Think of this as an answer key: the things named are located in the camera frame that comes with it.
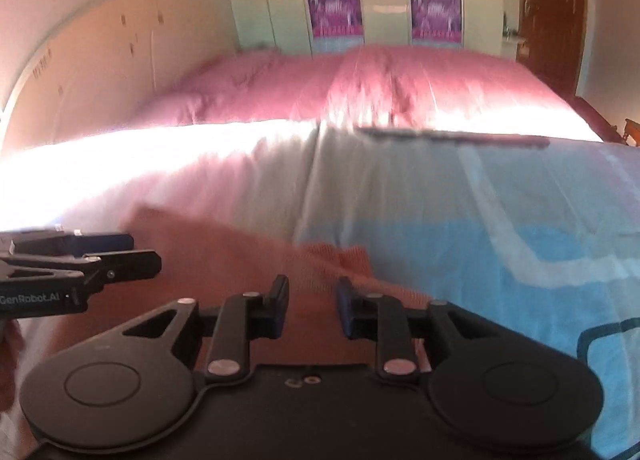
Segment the person's hand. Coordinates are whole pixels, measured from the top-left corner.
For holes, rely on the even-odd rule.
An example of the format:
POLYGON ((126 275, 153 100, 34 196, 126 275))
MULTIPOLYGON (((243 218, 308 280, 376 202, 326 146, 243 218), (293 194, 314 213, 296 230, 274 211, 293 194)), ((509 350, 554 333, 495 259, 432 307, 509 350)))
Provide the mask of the person's hand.
POLYGON ((25 340, 17 321, 7 321, 0 347, 0 411, 6 412, 14 404, 16 372, 20 365, 25 340))

